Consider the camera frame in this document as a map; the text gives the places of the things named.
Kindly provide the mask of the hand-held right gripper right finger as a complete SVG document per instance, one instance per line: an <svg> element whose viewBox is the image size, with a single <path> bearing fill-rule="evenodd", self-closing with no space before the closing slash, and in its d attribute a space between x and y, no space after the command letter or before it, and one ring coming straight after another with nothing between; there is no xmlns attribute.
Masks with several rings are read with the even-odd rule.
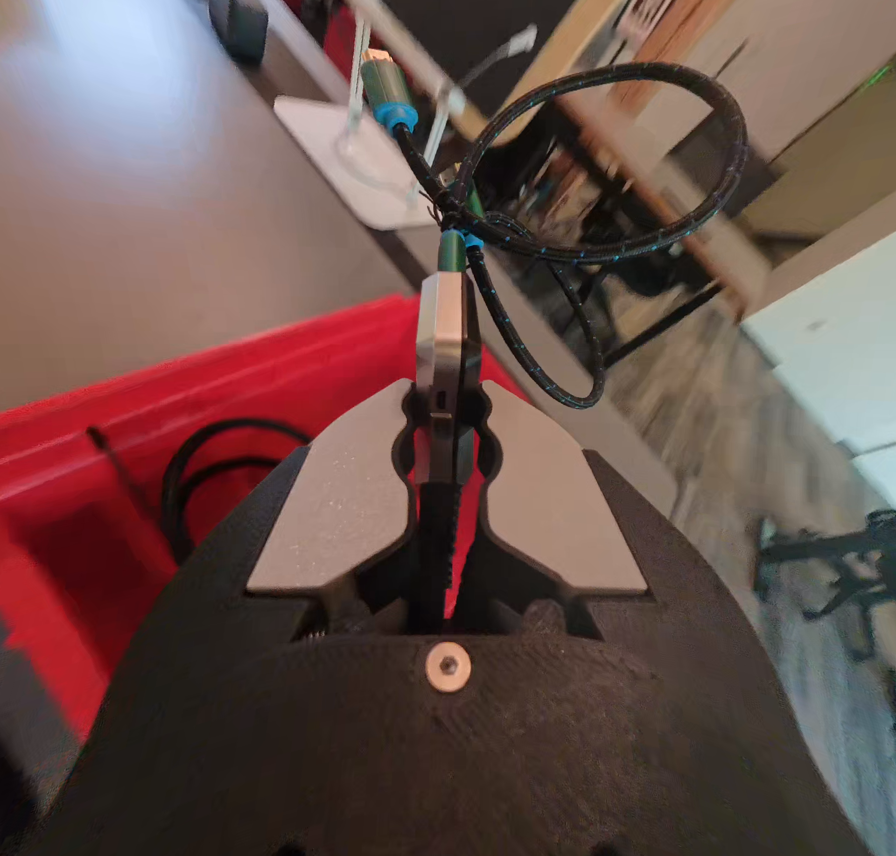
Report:
<svg viewBox="0 0 896 856"><path fill-rule="evenodd" d="M523 614L553 601L584 618L592 597L641 597L649 584L575 438L497 382L481 385L476 532L455 618Z"/></svg>

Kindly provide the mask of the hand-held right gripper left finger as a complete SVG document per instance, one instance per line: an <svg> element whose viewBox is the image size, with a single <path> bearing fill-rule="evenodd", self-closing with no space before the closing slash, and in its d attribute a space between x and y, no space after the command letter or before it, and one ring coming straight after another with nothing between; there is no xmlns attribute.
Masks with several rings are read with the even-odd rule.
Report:
<svg viewBox="0 0 896 856"><path fill-rule="evenodd" d="M304 596L335 611L409 602L419 571L413 397L398 379L350 408L308 447L245 591Z"/></svg>

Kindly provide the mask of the grey adapter hub with cable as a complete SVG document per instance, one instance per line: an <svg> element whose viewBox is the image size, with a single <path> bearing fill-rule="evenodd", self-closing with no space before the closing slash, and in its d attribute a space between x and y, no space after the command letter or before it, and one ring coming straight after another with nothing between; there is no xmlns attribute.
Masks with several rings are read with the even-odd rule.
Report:
<svg viewBox="0 0 896 856"><path fill-rule="evenodd" d="M446 596L454 582L454 549L462 491L473 473L475 431L467 423L479 383L481 338L472 283L462 272L440 271L424 280L416 340L417 383L411 429L421 430L415 447L414 481L419 485L417 568L410 572L411 626L433 631L443 623ZM161 530L178 565L195 550L185 519L191 496L205 481L231 470L271 470L278 461L241 456L213 463L184 480L188 464L215 436L238 429L288 436L310 446L305 432L281 421L228 418L189 436L175 452L161 484Z"/></svg>

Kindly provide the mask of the red plastic bin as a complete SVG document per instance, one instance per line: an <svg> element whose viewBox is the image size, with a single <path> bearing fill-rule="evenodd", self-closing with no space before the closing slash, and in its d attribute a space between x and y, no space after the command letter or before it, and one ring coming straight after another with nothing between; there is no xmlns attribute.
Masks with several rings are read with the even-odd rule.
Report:
<svg viewBox="0 0 896 856"><path fill-rule="evenodd" d="M77 745L175 571L159 514L176 449L238 417L316 435L412 378L418 312L392 295L2 412L2 642Z"/></svg>

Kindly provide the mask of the black office chair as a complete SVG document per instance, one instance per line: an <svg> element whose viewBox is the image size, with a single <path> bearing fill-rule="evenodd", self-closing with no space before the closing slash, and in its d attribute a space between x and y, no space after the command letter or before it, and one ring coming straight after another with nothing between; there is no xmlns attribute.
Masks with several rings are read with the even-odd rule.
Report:
<svg viewBox="0 0 896 856"><path fill-rule="evenodd" d="M857 607L865 644L849 648L850 658L865 662L875 657L876 642L872 609L895 599L895 511L885 508L866 517L862 529L839 535L822 535L803 528L785 533L774 520L761 516L756 524L756 558L753 592L761 601L768 598L779 568L817 560L834 571L829 583L830 599L818 608L803 608L806 622L817 623L846 604Z"/></svg>

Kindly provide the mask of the grey cube adapter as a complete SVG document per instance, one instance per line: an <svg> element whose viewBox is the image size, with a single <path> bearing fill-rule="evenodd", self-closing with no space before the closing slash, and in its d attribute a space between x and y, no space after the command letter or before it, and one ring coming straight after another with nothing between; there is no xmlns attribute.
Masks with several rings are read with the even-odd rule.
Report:
<svg viewBox="0 0 896 856"><path fill-rule="evenodd" d="M268 12L261 0L208 0L210 24L237 63L260 66L266 47Z"/></svg>

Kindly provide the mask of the black board with wooden rim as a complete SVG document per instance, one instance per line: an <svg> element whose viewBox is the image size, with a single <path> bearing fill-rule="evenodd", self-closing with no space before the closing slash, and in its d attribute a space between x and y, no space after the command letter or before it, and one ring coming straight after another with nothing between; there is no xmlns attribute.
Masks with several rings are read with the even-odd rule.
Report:
<svg viewBox="0 0 896 856"><path fill-rule="evenodd" d="M483 57L529 25L532 52L508 59L465 89L452 123L471 142L499 110L565 76L624 0L343 0L436 99Z"/></svg>

